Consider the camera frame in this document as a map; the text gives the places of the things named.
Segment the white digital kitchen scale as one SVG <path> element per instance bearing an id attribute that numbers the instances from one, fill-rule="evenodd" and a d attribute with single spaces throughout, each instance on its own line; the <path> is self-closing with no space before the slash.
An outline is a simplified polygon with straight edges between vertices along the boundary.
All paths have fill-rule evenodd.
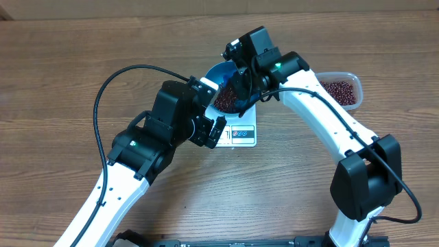
<path id="1" fill-rule="evenodd" d="M 229 114 L 218 111 L 210 105 L 205 115 L 209 119 L 216 120 L 220 116 L 226 119 L 226 126 L 217 142 L 217 148 L 253 148 L 257 144 L 257 112 L 253 106 L 243 117 L 237 113 Z"/>

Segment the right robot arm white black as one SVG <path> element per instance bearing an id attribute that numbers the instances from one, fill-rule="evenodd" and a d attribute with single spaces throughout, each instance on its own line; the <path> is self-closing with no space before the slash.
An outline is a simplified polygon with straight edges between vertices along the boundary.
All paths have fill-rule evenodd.
<path id="1" fill-rule="evenodd" d="M 296 52 L 281 54 L 268 31 L 258 27 L 226 45 L 222 54 L 237 69 L 232 86 L 248 110 L 274 97 L 297 113 L 323 142 L 336 164 L 330 192 L 338 207 L 321 246 L 387 246 L 370 237 L 373 223 L 403 190 L 401 146 L 390 134 L 378 137 L 347 113 Z"/>

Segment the blue plastic measuring scoop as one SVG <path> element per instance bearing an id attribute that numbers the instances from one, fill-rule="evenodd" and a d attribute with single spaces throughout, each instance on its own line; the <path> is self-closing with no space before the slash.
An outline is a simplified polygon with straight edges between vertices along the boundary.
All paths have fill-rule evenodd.
<path id="1" fill-rule="evenodd" d="M 234 103 L 235 110 L 238 112 L 246 111 L 254 105 L 254 101 L 251 99 L 250 101 L 236 99 Z"/>

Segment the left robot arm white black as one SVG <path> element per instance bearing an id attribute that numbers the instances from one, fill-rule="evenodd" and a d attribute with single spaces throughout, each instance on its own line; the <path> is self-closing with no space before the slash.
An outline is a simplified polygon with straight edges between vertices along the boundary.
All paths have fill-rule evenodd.
<path id="1" fill-rule="evenodd" d="M 151 111 L 136 116 L 112 142 L 102 172 L 57 246 L 105 246 L 118 225 L 172 162 L 185 141 L 213 149 L 226 125 L 224 117 L 209 119 L 219 85 L 206 79 L 188 83 L 166 81 Z"/>

